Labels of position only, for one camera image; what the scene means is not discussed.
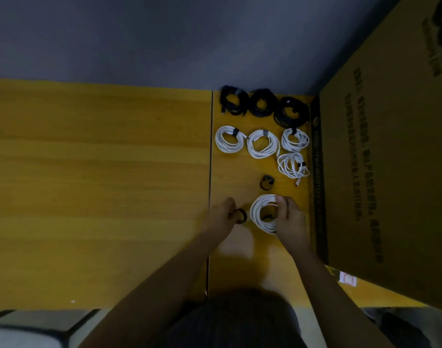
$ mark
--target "wood grain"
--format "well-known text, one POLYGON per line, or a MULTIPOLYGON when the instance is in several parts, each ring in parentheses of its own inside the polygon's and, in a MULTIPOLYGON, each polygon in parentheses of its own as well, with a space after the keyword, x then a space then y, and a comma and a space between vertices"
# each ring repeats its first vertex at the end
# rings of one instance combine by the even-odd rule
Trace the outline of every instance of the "wood grain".
MULTIPOLYGON (((300 185, 295 187, 295 180, 282 175, 277 170, 274 156, 254 159, 249 155, 246 147, 234 154, 226 154, 218 150, 214 142, 214 134, 219 127, 224 125, 239 128, 247 136, 256 129, 267 129, 279 140, 283 132, 283 128, 276 125, 272 116, 257 118, 250 113, 247 113, 245 117, 232 116, 229 113, 222 115, 219 94, 219 92, 214 93, 213 106, 211 204, 216 205, 224 198, 232 196, 238 207, 249 210, 250 205, 261 194, 289 195, 294 198, 309 219, 307 178, 302 179, 300 185), (272 175, 276 180, 270 192, 263 191, 259 186, 265 174, 272 175)), ((297 98, 306 103, 312 99, 309 96, 297 96, 297 98)), ((302 127, 302 130, 309 133, 308 127, 302 127)), ((260 140, 257 143, 258 149, 266 144, 260 140)), ((302 150, 302 154, 307 161, 307 151, 302 150)), ((292 258, 277 237, 261 231, 250 220, 242 226, 237 225, 210 257, 209 295, 216 295, 241 286, 263 287, 282 294, 293 305, 310 305, 292 258)), ((345 284, 341 286, 361 307, 421 305, 363 280, 358 280, 357 287, 345 284)))
POLYGON ((192 239, 210 112, 209 91, 0 80, 0 309, 113 306, 192 239))

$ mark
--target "hand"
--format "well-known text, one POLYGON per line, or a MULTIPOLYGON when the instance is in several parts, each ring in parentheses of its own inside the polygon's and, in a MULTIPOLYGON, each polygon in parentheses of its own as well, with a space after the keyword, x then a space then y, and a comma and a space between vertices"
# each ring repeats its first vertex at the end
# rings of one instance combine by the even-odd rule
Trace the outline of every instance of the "hand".
POLYGON ((278 195, 276 203, 278 205, 276 234, 282 245, 293 257, 310 250, 305 214, 291 197, 278 195))
POLYGON ((234 199, 227 198, 221 205, 208 212, 201 234, 208 241, 210 250, 219 246, 231 233, 236 222, 243 218, 240 212, 234 212, 235 209, 237 207, 234 199))

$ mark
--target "black coiled cable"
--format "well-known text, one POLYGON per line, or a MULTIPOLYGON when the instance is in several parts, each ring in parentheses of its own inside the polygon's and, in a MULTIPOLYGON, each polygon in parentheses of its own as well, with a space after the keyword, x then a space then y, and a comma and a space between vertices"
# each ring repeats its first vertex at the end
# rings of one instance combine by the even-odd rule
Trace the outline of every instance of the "black coiled cable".
POLYGON ((257 89, 250 97, 248 110, 256 117, 270 116, 278 108, 279 100, 276 98, 269 89, 257 89), (266 102, 266 108, 260 109, 258 107, 258 101, 264 100, 266 102))
POLYGON ((231 87, 225 85, 221 89, 220 103, 222 106, 222 112, 229 111, 234 116, 245 115, 248 110, 248 94, 238 87, 231 87), (228 100, 228 95, 235 95, 239 99, 239 104, 236 105, 228 100))
POLYGON ((278 109, 274 112, 274 120, 284 128, 298 128, 310 121, 310 109, 307 104, 290 96, 279 100, 278 109), (299 114, 292 118, 286 113, 286 108, 292 108, 292 112, 299 114))

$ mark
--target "cardboard box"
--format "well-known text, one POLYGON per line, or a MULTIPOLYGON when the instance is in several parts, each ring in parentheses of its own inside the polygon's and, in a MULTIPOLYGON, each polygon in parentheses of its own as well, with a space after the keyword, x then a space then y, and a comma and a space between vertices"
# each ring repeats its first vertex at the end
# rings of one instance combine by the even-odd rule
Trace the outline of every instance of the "cardboard box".
POLYGON ((442 309, 442 0, 402 0, 311 103, 327 265, 442 309))

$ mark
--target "white cable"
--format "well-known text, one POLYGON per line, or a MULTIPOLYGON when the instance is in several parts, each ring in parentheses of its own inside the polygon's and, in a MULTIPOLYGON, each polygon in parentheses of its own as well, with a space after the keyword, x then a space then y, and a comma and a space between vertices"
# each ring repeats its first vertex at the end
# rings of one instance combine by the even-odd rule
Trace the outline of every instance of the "white cable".
POLYGON ((272 134, 271 132, 263 129, 259 129, 254 131, 247 138, 247 149, 250 155, 252 155, 256 159, 263 159, 265 157, 271 156, 276 151, 276 157, 279 156, 280 153, 280 143, 279 139, 272 134), (269 144, 262 151, 256 151, 253 147, 253 143, 257 141, 261 137, 268 137, 269 144))
POLYGON ((263 194, 260 195, 252 204, 250 208, 250 218, 253 223, 258 226, 261 230, 269 234, 276 234, 276 220, 271 222, 264 222, 261 220, 260 212, 265 206, 276 204, 276 195, 274 194, 263 194))
POLYGON ((310 138, 306 135, 305 132, 302 132, 300 129, 297 129, 297 132, 294 136, 298 139, 298 142, 290 141, 289 135, 292 135, 292 128, 287 128, 282 134, 282 147, 290 152, 299 152, 301 149, 308 146, 310 143, 310 138))
POLYGON ((310 171, 304 165, 302 154, 299 152, 290 152, 278 157, 279 172, 290 178, 297 178, 295 186, 300 183, 300 178, 306 177, 310 171))
POLYGON ((223 126, 216 131, 214 141, 216 142, 219 150, 221 150, 222 152, 233 153, 241 150, 241 148, 244 146, 245 138, 247 138, 247 136, 242 132, 239 132, 237 128, 234 128, 232 126, 223 126), (233 135, 235 130, 237 130, 238 132, 236 135, 237 143, 229 143, 228 141, 226 141, 226 139, 224 139, 223 134, 226 133, 233 135))

